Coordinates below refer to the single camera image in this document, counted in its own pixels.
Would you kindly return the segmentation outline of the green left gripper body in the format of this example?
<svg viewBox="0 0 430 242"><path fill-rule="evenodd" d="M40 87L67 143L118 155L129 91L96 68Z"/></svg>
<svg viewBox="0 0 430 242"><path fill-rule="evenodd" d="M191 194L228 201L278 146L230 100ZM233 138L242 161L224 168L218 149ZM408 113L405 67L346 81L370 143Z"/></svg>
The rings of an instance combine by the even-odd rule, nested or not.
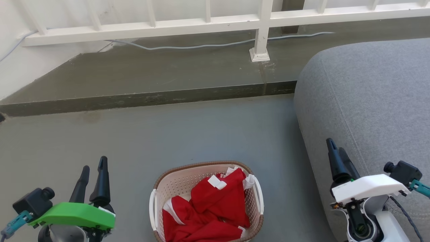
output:
<svg viewBox="0 0 430 242"><path fill-rule="evenodd" d="M101 207L84 203L62 202L54 205L46 213L32 222L36 224L62 224L110 230L115 227L116 215Z"/></svg>

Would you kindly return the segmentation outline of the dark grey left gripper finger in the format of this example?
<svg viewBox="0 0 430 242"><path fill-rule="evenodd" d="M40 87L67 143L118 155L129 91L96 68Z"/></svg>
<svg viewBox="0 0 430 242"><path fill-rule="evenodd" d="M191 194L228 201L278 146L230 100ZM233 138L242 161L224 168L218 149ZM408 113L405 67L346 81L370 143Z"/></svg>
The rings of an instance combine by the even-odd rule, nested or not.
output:
<svg viewBox="0 0 430 242"><path fill-rule="evenodd" d="M86 187L89 182L90 167L85 165L70 197L71 203L84 203Z"/></svg>
<svg viewBox="0 0 430 242"><path fill-rule="evenodd" d="M98 165L98 178L93 193L89 201L95 207L105 207L111 202L110 179L108 161L106 156L102 156Z"/></svg>

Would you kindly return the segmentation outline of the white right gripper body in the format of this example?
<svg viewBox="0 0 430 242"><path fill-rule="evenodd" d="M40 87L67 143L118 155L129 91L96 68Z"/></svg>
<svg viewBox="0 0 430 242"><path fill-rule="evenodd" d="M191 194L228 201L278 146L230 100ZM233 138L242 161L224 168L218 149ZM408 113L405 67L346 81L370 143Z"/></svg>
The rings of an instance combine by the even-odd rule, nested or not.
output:
<svg viewBox="0 0 430 242"><path fill-rule="evenodd" d="M411 191L399 181L385 175L370 175L332 188L337 203L347 204L354 200L367 199L382 195L398 196L403 192L408 195Z"/></svg>

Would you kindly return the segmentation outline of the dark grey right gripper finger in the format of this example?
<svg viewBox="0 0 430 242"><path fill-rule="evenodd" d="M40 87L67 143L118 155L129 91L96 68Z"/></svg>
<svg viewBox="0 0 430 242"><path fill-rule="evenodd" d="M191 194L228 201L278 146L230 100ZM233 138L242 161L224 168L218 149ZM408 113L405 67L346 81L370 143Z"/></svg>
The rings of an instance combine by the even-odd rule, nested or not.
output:
<svg viewBox="0 0 430 242"><path fill-rule="evenodd" d="M358 171L356 170L356 167L354 166L353 162L349 158L349 156L346 153L344 148L339 148L339 155L340 155L340 158L344 164L344 167L347 170L347 172L349 173L350 177L353 180L360 178L360 175L359 175Z"/></svg>
<svg viewBox="0 0 430 242"><path fill-rule="evenodd" d="M327 139L327 148L332 174L332 184L330 188L350 182L352 177L345 165L345 161L349 158L346 151L342 147L338 147L331 138Z"/></svg>

